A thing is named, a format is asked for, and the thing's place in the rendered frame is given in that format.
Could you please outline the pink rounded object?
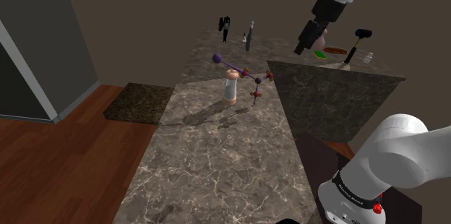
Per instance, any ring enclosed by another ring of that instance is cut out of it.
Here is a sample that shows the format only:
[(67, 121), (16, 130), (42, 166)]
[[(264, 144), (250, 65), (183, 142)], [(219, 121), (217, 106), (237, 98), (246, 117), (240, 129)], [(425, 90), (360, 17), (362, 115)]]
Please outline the pink rounded object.
[(325, 47), (325, 36), (327, 34), (327, 29), (324, 29), (323, 33), (315, 40), (311, 46), (311, 51), (322, 51)]

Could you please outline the grey slender bottle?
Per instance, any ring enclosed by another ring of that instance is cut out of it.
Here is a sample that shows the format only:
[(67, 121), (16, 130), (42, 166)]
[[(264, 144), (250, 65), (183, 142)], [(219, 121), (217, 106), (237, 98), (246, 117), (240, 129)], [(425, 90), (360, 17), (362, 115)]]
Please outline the grey slender bottle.
[(254, 21), (252, 20), (250, 27), (249, 27), (249, 32), (246, 36), (246, 44), (245, 44), (246, 51), (250, 51), (250, 47), (251, 47), (251, 43), (252, 43), (253, 28), (254, 28)]

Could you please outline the purple molecule model toy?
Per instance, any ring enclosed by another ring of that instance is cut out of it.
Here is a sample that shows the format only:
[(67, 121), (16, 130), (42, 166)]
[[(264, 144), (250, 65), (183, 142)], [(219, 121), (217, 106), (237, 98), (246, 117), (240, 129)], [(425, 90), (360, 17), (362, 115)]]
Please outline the purple molecule model toy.
[(219, 55), (219, 54), (214, 54), (212, 56), (212, 61), (215, 64), (222, 63), (222, 64), (225, 64), (226, 66), (228, 66), (229, 69), (236, 70), (239, 73), (239, 78), (241, 78), (241, 79), (249, 77), (249, 78), (254, 80), (254, 82), (256, 84), (256, 87), (255, 87), (255, 90), (253, 92), (250, 92), (250, 95), (254, 98), (253, 103), (252, 103), (253, 105), (256, 105), (257, 104), (257, 98), (260, 98), (262, 96), (262, 93), (259, 91), (259, 85), (263, 81), (265, 81), (266, 79), (268, 79), (270, 82), (272, 82), (274, 80), (274, 75), (273, 75), (273, 73), (270, 70), (267, 70), (266, 71), (266, 75), (263, 76), (263, 77), (255, 77), (255, 76), (253, 76), (253, 75), (251, 75), (249, 73), (249, 69), (248, 68), (240, 69), (240, 68), (238, 68), (238, 67), (236, 67), (236, 66), (234, 66), (232, 64), (229, 64), (229, 63), (225, 62), (222, 59), (222, 56)]

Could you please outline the black figure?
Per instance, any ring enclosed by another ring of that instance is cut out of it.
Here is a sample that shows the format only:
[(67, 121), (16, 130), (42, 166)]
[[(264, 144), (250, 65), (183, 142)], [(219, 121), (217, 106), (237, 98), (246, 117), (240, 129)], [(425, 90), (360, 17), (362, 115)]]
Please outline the black figure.
[(228, 37), (228, 30), (230, 27), (230, 22), (231, 19), (229, 16), (226, 17), (221, 17), (219, 24), (218, 24), (218, 30), (223, 32), (223, 42), (226, 43), (227, 42), (227, 37)]

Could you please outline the grey refrigerator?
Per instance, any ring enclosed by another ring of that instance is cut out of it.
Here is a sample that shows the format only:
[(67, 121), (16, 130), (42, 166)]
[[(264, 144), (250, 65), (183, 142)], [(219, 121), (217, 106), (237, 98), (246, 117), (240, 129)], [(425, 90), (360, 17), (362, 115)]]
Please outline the grey refrigerator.
[(0, 119), (56, 124), (99, 84), (70, 0), (0, 0)]

